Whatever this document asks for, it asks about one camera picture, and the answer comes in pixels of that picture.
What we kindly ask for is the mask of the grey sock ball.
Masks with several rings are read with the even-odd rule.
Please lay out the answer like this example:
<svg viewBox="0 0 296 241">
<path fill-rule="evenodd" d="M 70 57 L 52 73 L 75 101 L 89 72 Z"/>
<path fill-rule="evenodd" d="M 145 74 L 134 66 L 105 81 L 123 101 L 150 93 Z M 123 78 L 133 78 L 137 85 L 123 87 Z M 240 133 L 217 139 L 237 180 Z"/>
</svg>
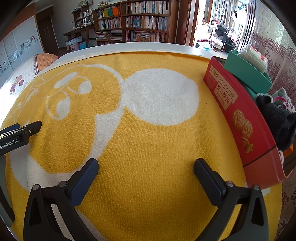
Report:
<svg viewBox="0 0 296 241">
<path fill-rule="evenodd" d="M 286 90 L 283 87 L 280 88 L 278 91 L 274 92 L 272 97 L 273 97 L 274 103 L 276 103 L 276 101 L 282 101 L 282 102 L 288 102 L 288 103 L 292 102 Z"/>
</svg>

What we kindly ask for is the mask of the leopard print plush pouch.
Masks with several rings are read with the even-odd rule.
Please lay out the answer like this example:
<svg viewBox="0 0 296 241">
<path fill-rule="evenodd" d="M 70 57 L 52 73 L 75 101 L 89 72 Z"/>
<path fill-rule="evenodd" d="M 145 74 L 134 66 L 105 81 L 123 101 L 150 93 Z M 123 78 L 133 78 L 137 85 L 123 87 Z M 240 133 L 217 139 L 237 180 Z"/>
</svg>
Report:
<svg viewBox="0 0 296 241">
<path fill-rule="evenodd" d="M 290 111 L 291 113 L 295 113 L 295 107 L 288 103 L 288 101 L 281 96 L 277 96 L 273 99 L 273 103 L 278 106 L 278 108 L 285 109 Z"/>
</svg>

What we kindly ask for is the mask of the wooden desk with clutter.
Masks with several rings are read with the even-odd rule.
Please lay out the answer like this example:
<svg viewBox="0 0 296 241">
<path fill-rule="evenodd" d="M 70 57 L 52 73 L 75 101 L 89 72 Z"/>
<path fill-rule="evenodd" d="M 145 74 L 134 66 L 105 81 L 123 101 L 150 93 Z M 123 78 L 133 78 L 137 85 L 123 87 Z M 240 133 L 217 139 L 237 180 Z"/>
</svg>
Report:
<svg viewBox="0 0 296 241">
<path fill-rule="evenodd" d="M 92 14 L 92 1 L 81 1 L 78 7 L 74 8 L 70 15 L 73 17 L 72 29 L 65 33 L 67 38 L 66 47 L 70 52 L 90 47 L 90 41 L 95 38 L 90 37 L 90 30 L 94 30 L 94 20 Z"/>
</svg>

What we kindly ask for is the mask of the orange checkered pillow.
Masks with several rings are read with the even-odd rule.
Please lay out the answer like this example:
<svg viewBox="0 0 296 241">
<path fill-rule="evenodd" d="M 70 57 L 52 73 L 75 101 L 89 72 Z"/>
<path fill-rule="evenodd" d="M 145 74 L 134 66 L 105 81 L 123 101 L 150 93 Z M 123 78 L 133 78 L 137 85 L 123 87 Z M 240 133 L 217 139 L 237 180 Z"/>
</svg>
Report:
<svg viewBox="0 0 296 241">
<path fill-rule="evenodd" d="M 50 66 L 58 58 L 59 58 L 58 56 L 56 56 L 54 54 L 49 54 L 49 53 L 41 53 L 41 54 L 35 55 L 33 58 L 33 66 L 34 66 L 35 75 L 37 75 L 43 69 Z"/>
</svg>

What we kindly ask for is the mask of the red tin box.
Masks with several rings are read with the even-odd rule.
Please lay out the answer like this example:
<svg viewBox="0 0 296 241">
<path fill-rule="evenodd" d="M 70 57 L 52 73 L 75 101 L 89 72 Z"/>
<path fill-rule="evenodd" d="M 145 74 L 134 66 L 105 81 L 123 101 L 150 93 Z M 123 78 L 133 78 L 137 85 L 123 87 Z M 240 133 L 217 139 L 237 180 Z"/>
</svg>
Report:
<svg viewBox="0 0 296 241">
<path fill-rule="evenodd" d="M 239 81 L 223 67 L 224 59 L 211 57 L 204 82 L 219 104 L 236 142 L 246 181 L 262 189 L 286 180 L 291 171 L 284 168 L 271 131 Z"/>
</svg>

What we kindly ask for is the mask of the orange rubber cube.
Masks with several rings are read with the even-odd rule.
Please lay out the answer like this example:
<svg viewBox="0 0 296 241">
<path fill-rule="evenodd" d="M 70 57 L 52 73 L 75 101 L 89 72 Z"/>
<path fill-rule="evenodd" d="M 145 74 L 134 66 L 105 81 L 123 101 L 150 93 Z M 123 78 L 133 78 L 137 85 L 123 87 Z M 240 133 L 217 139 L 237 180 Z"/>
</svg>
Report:
<svg viewBox="0 0 296 241">
<path fill-rule="evenodd" d="M 283 151 L 284 158 L 293 153 L 293 144 L 291 144 L 286 150 Z"/>
</svg>

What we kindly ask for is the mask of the white red tissue roll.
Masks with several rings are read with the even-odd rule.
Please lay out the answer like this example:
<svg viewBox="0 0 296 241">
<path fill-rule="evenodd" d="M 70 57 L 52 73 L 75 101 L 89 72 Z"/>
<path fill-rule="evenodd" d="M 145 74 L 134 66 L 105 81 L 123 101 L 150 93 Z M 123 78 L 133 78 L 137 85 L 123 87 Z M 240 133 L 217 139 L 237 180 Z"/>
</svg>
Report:
<svg viewBox="0 0 296 241">
<path fill-rule="evenodd" d="M 255 67 L 259 72 L 267 72 L 268 59 L 251 45 L 245 46 L 238 53 L 238 56 Z"/>
</svg>

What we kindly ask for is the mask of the wooden bookshelf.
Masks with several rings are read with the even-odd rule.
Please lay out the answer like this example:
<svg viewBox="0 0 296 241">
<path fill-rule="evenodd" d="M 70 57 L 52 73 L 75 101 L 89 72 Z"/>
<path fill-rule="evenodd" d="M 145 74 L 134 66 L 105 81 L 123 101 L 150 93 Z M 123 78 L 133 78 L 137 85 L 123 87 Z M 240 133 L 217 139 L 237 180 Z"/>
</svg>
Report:
<svg viewBox="0 0 296 241">
<path fill-rule="evenodd" d="M 180 1 L 115 1 L 92 11 L 98 45 L 175 43 Z"/>
</svg>

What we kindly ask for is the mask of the yellow white blanket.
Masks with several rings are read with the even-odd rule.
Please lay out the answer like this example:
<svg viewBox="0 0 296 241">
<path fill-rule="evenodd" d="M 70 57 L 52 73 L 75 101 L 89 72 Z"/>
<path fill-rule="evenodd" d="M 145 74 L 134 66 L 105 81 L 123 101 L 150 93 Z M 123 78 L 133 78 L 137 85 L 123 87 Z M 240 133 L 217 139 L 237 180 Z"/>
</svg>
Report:
<svg viewBox="0 0 296 241">
<path fill-rule="evenodd" d="M 6 157 L 15 235 L 23 237 L 34 184 L 55 186 L 95 158 L 99 173 L 77 213 L 98 240 L 195 240 L 216 211 L 195 160 L 247 185 L 233 134 L 204 82 L 208 64 L 183 54 L 118 53 L 36 76 L 1 125 L 42 122 L 28 145 Z"/>
</svg>

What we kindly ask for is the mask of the black fuzzy sock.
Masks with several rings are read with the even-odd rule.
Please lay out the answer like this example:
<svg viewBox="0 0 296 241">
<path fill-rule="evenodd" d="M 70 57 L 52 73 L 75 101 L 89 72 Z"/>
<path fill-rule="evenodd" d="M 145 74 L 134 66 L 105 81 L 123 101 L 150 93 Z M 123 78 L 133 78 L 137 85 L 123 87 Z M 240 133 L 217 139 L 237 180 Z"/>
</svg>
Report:
<svg viewBox="0 0 296 241">
<path fill-rule="evenodd" d="M 295 113 L 279 108 L 271 96 L 258 94 L 256 105 L 263 115 L 279 150 L 289 148 L 295 136 Z"/>
</svg>

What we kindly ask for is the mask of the patterned purple curtain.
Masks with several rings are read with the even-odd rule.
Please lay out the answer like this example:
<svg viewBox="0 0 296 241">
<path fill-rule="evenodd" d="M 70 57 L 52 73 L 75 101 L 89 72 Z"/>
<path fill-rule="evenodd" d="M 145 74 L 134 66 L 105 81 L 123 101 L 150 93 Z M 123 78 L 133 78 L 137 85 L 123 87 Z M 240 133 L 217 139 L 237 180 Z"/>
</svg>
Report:
<svg viewBox="0 0 296 241">
<path fill-rule="evenodd" d="M 295 40 L 275 14 L 292 17 L 295 25 L 295 1 L 257 1 L 252 45 L 268 59 L 267 73 L 272 81 L 270 94 L 285 89 L 295 104 Z M 295 152 L 285 158 L 284 166 L 292 171 L 282 183 L 282 210 L 276 240 L 295 240 Z"/>
</svg>

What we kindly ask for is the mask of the teal box base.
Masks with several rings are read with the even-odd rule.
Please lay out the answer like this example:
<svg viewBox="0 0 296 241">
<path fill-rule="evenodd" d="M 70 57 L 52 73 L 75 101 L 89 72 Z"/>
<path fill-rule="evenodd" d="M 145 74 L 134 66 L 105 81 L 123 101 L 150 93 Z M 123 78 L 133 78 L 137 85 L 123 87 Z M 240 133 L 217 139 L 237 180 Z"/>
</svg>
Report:
<svg viewBox="0 0 296 241">
<path fill-rule="evenodd" d="M 272 85 L 269 75 L 261 73 L 253 65 L 238 56 L 237 50 L 231 50 L 228 54 L 224 69 L 241 80 L 255 93 L 267 93 Z"/>
</svg>

